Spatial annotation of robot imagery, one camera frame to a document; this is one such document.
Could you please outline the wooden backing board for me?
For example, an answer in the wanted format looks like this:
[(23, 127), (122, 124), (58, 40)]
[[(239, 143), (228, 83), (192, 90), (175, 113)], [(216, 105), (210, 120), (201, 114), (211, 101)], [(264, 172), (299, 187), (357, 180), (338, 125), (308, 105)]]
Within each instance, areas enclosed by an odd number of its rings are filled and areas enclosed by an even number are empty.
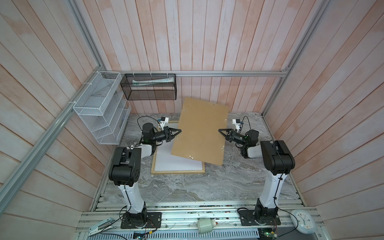
[(185, 98), (178, 123), (182, 132), (174, 141), (174, 156), (221, 166), (225, 137), (219, 129), (228, 124), (229, 107), (194, 98)]

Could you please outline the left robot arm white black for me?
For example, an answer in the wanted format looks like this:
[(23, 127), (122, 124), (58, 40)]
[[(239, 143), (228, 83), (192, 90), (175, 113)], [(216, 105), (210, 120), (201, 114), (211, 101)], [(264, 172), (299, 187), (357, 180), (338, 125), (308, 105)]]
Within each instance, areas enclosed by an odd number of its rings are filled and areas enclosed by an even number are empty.
[(109, 180), (121, 190), (129, 214), (146, 213), (146, 205), (138, 186), (141, 160), (154, 155), (161, 143), (171, 142), (181, 132), (180, 129), (168, 126), (156, 130), (153, 124), (145, 123), (142, 127), (142, 137), (138, 146), (116, 148), (109, 169)]

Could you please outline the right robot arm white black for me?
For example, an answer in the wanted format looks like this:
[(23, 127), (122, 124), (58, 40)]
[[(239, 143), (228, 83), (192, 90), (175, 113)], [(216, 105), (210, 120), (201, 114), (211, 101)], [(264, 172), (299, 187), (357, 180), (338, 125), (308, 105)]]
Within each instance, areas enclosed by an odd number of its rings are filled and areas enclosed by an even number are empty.
[(259, 142), (259, 132), (256, 130), (249, 130), (244, 135), (233, 129), (219, 129), (219, 133), (226, 141), (239, 144), (241, 155), (245, 159), (263, 159), (264, 166), (269, 172), (263, 192), (255, 206), (254, 218), (256, 221), (276, 218), (283, 183), (296, 165), (285, 142)]

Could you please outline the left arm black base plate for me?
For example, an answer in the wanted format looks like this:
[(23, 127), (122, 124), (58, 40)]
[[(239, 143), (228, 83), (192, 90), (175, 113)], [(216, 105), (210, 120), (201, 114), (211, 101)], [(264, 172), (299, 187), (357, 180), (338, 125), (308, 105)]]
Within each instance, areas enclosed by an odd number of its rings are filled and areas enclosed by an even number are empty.
[(126, 212), (122, 218), (121, 229), (158, 229), (161, 227), (161, 222), (161, 212), (142, 212), (139, 214), (131, 214)]

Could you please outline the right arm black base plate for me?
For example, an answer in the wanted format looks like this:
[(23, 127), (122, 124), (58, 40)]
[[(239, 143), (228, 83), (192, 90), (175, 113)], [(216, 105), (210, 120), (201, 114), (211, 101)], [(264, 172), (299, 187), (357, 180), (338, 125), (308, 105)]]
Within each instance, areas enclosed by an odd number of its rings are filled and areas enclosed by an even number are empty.
[(278, 216), (278, 209), (256, 209), (248, 210), (246, 208), (237, 209), (242, 226), (264, 226), (281, 225), (281, 220)]

